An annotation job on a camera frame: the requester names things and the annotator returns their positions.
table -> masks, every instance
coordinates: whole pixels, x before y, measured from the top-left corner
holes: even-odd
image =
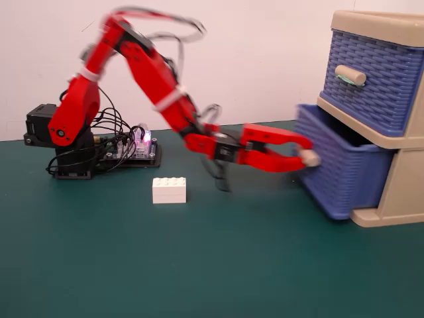
[[[424,224],[331,221],[296,173],[232,165],[223,193],[177,134],[153,136],[160,168],[89,181],[0,142],[0,317],[422,317]],[[187,203],[153,205],[173,176]]]

robotic arm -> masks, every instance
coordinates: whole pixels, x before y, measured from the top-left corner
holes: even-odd
[[[268,172],[286,172],[305,167],[301,156],[282,156],[266,144],[294,142],[300,149],[311,149],[305,137],[283,129],[245,124],[242,132],[226,131],[219,126],[199,122],[199,114],[190,97],[183,91],[170,65],[149,39],[133,30],[124,15],[163,17],[154,11],[115,11],[105,21],[103,34],[74,77],[61,105],[48,124],[51,141],[61,147],[71,145],[82,127],[90,125],[99,110],[100,79],[108,59],[118,52],[128,62],[132,76],[156,110],[185,146],[206,154],[208,159],[246,164]]]

